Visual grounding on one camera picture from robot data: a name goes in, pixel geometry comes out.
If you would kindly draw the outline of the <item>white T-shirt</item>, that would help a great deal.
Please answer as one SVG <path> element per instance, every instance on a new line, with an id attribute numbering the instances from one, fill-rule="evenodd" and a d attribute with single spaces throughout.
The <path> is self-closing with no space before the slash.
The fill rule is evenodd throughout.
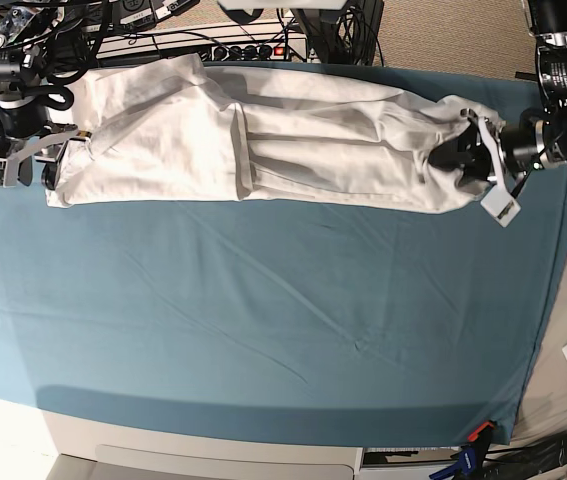
<path id="1" fill-rule="evenodd" d="M 430 155 L 482 104 L 295 70 L 205 66 L 195 55 L 87 73 L 51 207 L 123 201 L 300 200 L 438 214 L 489 184 Z"/>

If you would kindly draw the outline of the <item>teal table cloth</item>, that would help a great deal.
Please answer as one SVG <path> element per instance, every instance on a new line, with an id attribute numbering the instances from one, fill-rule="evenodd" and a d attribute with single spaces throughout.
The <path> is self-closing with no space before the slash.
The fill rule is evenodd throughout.
<path id="1" fill-rule="evenodd" d="M 0 188 L 0 399 L 332 446 L 507 440 L 567 256 L 567 167 L 499 226 L 295 201 L 50 208 Z"/>

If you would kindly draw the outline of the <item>orange blue clamp bottom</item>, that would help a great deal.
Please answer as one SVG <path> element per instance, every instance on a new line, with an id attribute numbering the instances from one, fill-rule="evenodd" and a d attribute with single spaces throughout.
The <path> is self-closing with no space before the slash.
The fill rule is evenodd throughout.
<path id="1" fill-rule="evenodd" d="M 493 421 L 483 422 L 467 438 L 467 443 L 460 450 L 454 463 L 429 475 L 431 480 L 469 479 L 483 465 L 497 424 Z"/>

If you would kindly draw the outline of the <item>black power strip red switch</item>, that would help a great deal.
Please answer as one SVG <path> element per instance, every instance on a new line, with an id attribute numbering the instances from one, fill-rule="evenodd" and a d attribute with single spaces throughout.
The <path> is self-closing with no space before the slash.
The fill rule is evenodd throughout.
<path id="1" fill-rule="evenodd" d="M 289 61 L 290 56 L 283 44 L 239 44 L 212 48 L 211 60 L 223 61 Z"/>

